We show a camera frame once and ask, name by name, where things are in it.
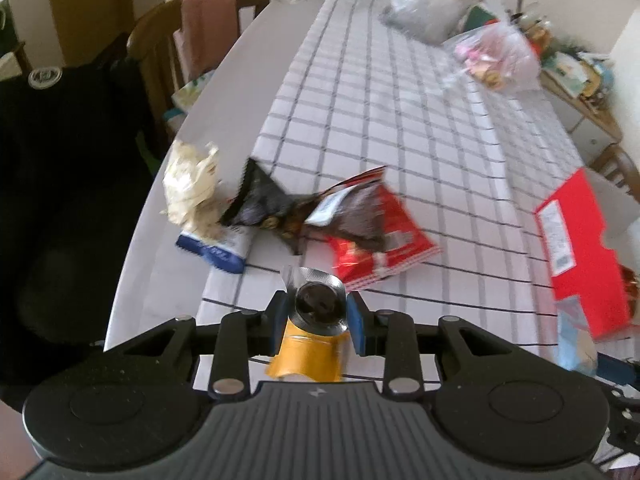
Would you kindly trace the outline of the wooden chair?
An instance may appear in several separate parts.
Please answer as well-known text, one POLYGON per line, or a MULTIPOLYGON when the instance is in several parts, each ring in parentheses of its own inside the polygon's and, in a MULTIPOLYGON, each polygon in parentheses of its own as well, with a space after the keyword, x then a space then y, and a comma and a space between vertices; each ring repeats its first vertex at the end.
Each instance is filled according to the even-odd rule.
MULTIPOLYGON (((269 3, 270 0, 236 0, 236 41, 241 37, 240 12, 253 9, 259 15, 269 3)), ((155 125, 160 128, 166 127, 164 115, 174 107, 171 96, 193 80, 188 78, 182 54, 181 24, 181 0, 169 0, 146 12, 127 41, 128 58, 139 67, 155 125)))
POLYGON ((618 144, 611 144, 605 148, 589 168, 630 195, 637 203, 640 202, 639 170, 618 144))

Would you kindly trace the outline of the cream wrapper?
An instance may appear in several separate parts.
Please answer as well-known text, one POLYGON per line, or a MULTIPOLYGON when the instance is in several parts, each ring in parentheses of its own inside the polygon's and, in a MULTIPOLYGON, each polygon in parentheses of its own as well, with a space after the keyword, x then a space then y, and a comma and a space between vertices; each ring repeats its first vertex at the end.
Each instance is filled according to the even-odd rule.
POLYGON ((212 242, 219 237, 220 201, 215 192, 218 183, 218 148, 209 143, 204 154, 196 146, 175 140, 171 145, 163 176, 166 216, 184 232, 212 242))

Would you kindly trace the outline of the blue white snack packet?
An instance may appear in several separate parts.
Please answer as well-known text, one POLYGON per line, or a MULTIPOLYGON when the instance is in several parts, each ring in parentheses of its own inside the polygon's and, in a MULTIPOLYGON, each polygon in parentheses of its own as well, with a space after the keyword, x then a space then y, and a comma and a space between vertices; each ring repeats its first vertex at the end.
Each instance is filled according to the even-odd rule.
POLYGON ((200 256, 208 264, 230 274, 242 274, 256 230, 250 226, 224 226, 219 237, 206 242, 201 237, 182 232, 176 246, 200 256))

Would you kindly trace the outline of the light blue snack packet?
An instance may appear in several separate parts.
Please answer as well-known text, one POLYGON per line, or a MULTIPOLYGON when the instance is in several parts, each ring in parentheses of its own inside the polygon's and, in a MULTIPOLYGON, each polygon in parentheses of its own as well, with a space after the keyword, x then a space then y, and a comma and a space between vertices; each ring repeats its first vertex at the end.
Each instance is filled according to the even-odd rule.
POLYGON ((556 364, 564 370, 593 377, 598 367, 598 352, 577 295, 556 304, 558 311, 558 351, 556 364))

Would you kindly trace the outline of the dark red Oreo packet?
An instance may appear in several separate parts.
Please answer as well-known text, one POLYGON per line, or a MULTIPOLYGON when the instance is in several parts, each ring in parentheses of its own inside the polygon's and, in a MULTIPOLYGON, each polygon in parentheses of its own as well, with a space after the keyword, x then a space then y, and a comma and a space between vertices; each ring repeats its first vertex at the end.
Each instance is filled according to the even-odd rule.
POLYGON ((639 274, 628 268, 628 266, 620 265, 620 274, 624 282, 624 289, 627 301, 629 316, 633 320, 636 316, 639 304, 639 274))

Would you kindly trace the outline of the yellow snack pouch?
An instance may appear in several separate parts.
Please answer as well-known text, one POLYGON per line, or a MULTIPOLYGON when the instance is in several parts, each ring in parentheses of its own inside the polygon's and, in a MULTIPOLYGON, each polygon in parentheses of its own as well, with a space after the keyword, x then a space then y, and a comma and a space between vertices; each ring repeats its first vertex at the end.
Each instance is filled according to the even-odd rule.
POLYGON ((340 382, 349 342, 345 285, 304 266, 288 266, 282 278, 288 320, 267 375, 287 382, 340 382))

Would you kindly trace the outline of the orange green box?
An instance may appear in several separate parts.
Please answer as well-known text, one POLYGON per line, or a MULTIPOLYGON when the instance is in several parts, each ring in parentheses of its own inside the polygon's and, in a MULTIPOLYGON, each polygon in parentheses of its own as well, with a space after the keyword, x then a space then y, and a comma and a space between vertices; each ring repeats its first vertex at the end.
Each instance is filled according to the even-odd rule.
POLYGON ((495 24, 499 21, 497 15, 488 10, 484 3, 473 4, 462 16, 458 25, 460 34, 469 32, 486 25, 495 24))

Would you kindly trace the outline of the red chips bag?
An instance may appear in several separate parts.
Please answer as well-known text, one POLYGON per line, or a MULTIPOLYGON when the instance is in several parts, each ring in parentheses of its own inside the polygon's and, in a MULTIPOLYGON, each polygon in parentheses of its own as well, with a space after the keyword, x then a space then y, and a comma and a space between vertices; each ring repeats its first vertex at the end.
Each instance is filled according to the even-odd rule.
POLYGON ((334 274, 349 290, 363 289, 384 278, 401 274, 440 252, 437 244, 419 229, 398 196, 386 186, 384 176, 385 168, 375 167, 324 191, 333 190, 341 184, 374 178, 380 178, 383 182, 381 196, 385 249, 382 252, 368 252, 358 248, 355 243, 326 236, 334 251, 334 274))

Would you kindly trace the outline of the black snack wrapper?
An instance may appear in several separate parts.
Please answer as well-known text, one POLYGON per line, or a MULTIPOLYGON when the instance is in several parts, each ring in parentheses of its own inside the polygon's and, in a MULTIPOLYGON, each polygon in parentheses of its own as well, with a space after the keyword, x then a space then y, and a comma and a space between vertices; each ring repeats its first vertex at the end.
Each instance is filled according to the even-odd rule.
POLYGON ((254 226, 273 230, 291 219, 294 200, 254 158, 246 161, 235 198, 220 217, 223 226, 254 226))

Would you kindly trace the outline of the black jacket with badge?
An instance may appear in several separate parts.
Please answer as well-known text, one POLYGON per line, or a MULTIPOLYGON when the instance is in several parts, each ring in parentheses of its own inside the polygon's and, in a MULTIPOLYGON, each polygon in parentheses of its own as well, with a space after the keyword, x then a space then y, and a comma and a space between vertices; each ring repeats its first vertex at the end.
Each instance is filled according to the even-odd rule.
POLYGON ((1 85, 1 399, 105 338, 122 265, 153 182, 154 129, 139 69, 116 38, 46 88, 1 85))

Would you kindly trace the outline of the floral oven mitt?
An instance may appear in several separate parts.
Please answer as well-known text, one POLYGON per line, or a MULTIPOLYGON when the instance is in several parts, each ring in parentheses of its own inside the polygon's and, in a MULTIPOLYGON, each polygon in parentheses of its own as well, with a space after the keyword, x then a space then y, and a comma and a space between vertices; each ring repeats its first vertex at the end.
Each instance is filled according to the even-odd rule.
POLYGON ((175 108, 185 115, 189 114, 205 87, 214 76, 214 73, 214 70, 210 70, 198 78, 187 82, 183 87, 177 90, 171 96, 175 108))

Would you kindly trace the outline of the left wooden chair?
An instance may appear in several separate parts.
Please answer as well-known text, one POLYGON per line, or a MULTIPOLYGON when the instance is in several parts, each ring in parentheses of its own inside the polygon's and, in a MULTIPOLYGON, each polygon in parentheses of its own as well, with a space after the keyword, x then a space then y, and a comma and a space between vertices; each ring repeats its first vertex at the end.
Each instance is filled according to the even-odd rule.
MULTIPOLYGON (((241 37, 240 12, 253 9, 259 15, 269 3, 270 0, 236 0, 236 41, 241 37)), ((169 0, 146 12, 127 41, 128 58, 139 67, 155 125, 160 128, 166 127, 164 115, 174 107, 171 96, 193 80, 188 78, 182 54, 181 24, 181 0, 169 0)))

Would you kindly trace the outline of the small clear bag with snacks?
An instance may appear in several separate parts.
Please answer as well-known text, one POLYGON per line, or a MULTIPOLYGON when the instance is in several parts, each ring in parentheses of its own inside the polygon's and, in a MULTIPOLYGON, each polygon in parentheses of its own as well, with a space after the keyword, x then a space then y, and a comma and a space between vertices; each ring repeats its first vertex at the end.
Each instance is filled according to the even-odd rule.
POLYGON ((442 47, 463 73, 489 90, 515 93, 539 88, 538 54, 514 25, 486 24, 448 39, 442 47))

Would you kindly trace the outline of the tissue box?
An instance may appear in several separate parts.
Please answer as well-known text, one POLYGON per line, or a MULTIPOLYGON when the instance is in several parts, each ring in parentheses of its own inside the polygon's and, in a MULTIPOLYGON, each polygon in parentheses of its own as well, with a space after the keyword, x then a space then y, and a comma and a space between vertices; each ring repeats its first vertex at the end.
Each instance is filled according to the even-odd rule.
POLYGON ((541 67, 573 99, 582 94, 589 82, 582 63, 563 52, 553 53, 542 62, 541 67))

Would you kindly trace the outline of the dark brown snack bag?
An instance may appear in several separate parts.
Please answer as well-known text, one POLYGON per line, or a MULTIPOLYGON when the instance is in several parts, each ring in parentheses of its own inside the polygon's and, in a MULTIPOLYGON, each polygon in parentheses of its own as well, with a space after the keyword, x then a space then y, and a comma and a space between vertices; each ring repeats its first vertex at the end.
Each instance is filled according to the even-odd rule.
POLYGON ((307 231, 355 243, 368 252, 385 249, 382 180, 341 184, 316 195, 294 197, 293 206, 277 227, 281 240, 298 254, 307 231))

